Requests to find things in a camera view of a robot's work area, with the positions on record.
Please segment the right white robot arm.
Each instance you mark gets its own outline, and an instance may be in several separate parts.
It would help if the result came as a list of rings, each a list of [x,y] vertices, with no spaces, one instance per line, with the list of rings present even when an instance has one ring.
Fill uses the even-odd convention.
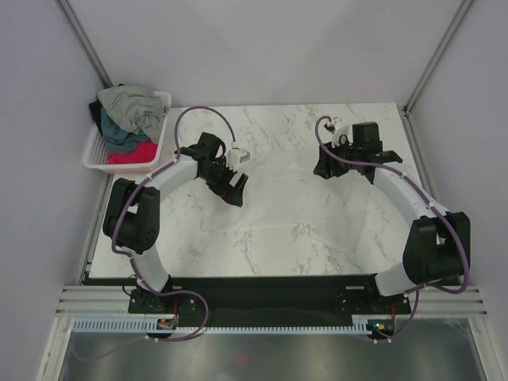
[[[339,178],[356,171],[391,201],[410,230],[399,263],[370,275],[362,293],[364,305],[382,312],[393,298],[405,298],[426,287],[462,294],[470,283],[471,222],[432,198],[403,170],[402,157],[385,150],[375,122],[338,129],[329,116],[318,118],[315,133],[332,133],[320,142],[314,174]]]

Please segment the white t shirt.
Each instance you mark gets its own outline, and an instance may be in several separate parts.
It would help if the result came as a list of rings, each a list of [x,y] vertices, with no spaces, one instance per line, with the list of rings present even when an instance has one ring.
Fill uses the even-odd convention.
[[[240,166],[248,176],[243,205],[231,206],[207,190],[202,229],[308,225],[316,241],[354,251],[364,227],[370,185],[356,172],[323,179],[313,173],[317,161],[316,148],[256,153]]]

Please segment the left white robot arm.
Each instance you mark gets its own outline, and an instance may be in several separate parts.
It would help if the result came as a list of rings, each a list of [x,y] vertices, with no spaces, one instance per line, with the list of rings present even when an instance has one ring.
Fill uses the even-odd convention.
[[[248,176],[238,168],[249,159],[246,149],[237,144],[227,149],[220,138],[203,133],[196,144],[177,148],[155,171],[114,182],[102,231],[111,239],[113,252],[126,257],[133,269],[137,286],[129,299],[131,314],[168,314],[177,300],[156,247],[161,202],[186,183],[202,179],[224,202],[241,207]]]

